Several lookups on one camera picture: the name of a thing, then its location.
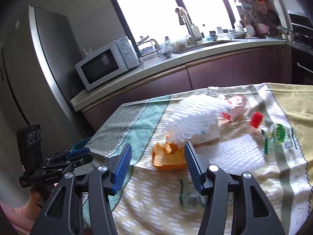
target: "microwave control panel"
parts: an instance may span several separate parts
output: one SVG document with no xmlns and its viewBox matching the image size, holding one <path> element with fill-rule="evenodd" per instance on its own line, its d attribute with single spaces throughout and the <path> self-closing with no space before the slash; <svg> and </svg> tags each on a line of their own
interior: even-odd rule
<svg viewBox="0 0 313 235">
<path fill-rule="evenodd" d="M 116 40 L 117 46 L 123 56 L 128 69 L 138 66 L 138 58 L 135 49 L 131 46 L 127 37 Z"/>
</svg>

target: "microwave knob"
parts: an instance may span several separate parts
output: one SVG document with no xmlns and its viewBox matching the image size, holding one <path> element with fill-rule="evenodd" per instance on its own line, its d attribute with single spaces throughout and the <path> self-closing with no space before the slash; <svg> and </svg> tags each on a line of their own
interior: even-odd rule
<svg viewBox="0 0 313 235">
<path fill-rule="evenodd" d="M 123 50 L 124 51 L 128 50 L 128 45 L 127 44 L 123 44 Z"/>
<path fill-rule="evenodd" d="M 126 58 L 126 60 L 131 60 L 131 59 L 132 59 L 132 56 L 131 56 L 130 53 L 127 53 L 127 54 L 125 55 L 125 58 Z"/>
</svg>

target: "kitchen sink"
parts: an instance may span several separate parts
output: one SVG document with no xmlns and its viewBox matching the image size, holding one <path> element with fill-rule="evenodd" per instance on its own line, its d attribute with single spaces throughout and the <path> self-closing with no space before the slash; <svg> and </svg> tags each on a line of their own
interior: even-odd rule
<svg viewBox="0 0 313 235">
<path fill-rule="evenodd" d="M 199 48 L 206 48 L 206 47 L 210 47 L 210 46 L 214 46 L 214 45 L 218 45 L 218 44 L 225 44 L 225 43 L 229 43 L 229 42 L 235 42 L 235 41 L 214 41 L 214 42 L 209 42 L 209 43 L 204 43 L 204 44 L 200 44 L 200 45 L 195 45 L 192 46 L 190 48 L 185 48 L 185 49 L 181 49 L 181 50 L 177 50 L 174 52 L 174 54 L 183 54 L 192 50 L 196 50 Z"/>
</svg>

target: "silver screw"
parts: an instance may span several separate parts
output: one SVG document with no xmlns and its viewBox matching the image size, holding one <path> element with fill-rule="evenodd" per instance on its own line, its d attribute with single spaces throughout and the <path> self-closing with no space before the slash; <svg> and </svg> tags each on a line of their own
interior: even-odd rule
<svg viewBox="0 0 313 235">
<path fill-rule="evenodd" d="M 252 175 L 251 175 L 249 172 L 244 172 L 244 177 L 245 177 L 246 179 L 249 179 L 249 178 L 252 177 Z"/>
<path fill-rule="evenodd" d="M 66 179 L 70 179 L 71 177 L 73 177 L 73 173 L 68 172 L 68 173 L 66 173 L 66 174 L 64 175 L 64 177 L 65 177 Z"/>
<path fill-rule="evenodd" d="M 210 171 L 218 171 L 219 168 L 216 165 L 210 165 L 209 166 Z"/>
<path fill-rule="evenodd" d="M 106 171 L 107 169 L 108 167 L 106 167 L 105 165 L 101 165 L 98 167 L 98 171 L 101 171 L 101 172 Z"/>
</svg>

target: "faucet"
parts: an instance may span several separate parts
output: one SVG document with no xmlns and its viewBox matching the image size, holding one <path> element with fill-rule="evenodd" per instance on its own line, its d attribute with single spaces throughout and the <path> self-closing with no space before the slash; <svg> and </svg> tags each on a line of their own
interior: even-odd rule
<svg viewBox="0 0 313 235">
<path fill-rule="evenodd" d="M 193 45 L 196 45 L 197 42 L 195 41 L 195 35 L 194 35 L 193 30 L 191 28 L 191 20 L 188 17 L 188 12 L 183 7 L 177 7 L 175 9 L 175 12 L 178 14 L 179 24 L 181 26 L 186 24 L 188 32 L 189 32 L 191 39 L 192 39 L 192 43 L 193 43 Z"/>
</svg>

